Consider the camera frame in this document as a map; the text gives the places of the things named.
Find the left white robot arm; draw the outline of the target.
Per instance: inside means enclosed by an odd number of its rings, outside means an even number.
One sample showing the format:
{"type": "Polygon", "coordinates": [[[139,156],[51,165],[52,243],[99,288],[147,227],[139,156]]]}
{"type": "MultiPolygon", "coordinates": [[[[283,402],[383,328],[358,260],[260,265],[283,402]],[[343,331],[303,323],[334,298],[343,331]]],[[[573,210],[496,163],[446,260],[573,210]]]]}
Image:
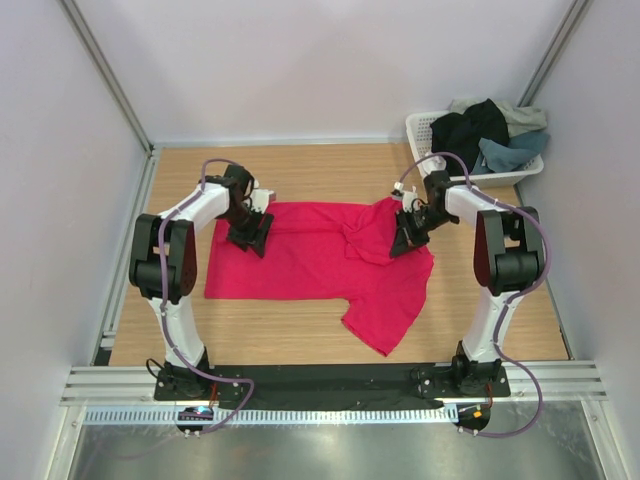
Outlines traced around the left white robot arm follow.
{"type": "Polygon", "coordinates": [[[178,204],[137,217],[129,282],[154,311],[165,345],[164,362],[154,374],[157,399],[199,400],[217,383],[191,299],[198,275],[197,234],[220,220],[232,245],[262,258],[274,220],[267,209],[275,198],[244,166],[211,159],[201,167],[193,192],[178,204]],[[224,173],[209,175],[207,167],[217,162],[226,166],[224,173]]]}

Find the pink red t shirt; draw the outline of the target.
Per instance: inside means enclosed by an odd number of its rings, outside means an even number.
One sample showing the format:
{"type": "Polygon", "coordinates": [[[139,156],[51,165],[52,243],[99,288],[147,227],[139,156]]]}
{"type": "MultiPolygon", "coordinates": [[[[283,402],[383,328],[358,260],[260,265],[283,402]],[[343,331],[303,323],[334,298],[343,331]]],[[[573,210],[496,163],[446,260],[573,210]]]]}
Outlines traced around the pink red t shirt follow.
{"type": "Polygon", "coordinates": [[[277,202],[263,257],[244,252],[217,222],[204,295],[208,299],[344,299],[342,323],[377,353],[388,356],[421,313],[434,267],[420,247],[393,258],[400,204],[277,202]]]}

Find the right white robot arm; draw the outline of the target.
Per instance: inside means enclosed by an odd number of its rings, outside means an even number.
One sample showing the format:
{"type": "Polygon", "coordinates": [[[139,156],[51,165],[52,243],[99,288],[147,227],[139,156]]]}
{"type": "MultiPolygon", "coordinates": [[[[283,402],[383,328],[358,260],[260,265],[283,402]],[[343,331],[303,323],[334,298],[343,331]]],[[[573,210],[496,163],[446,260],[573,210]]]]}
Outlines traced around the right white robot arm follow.
{"type": "Polygon", "coordinates": [[[428,399],[481,397],[508,392],[502,345],[514,311],[548,272],[545,237],[530,207],[503,204],[478,187],[453,182],[445,171],[424,179],[427,198],[395,184],[401,203],[390,255],[393,258],[427,245],[430,233],[448,223],[468,223],[474,230],[473,271],[481,288],[471,327],[447,366],[415,371],[419,393],[428,399]]]}

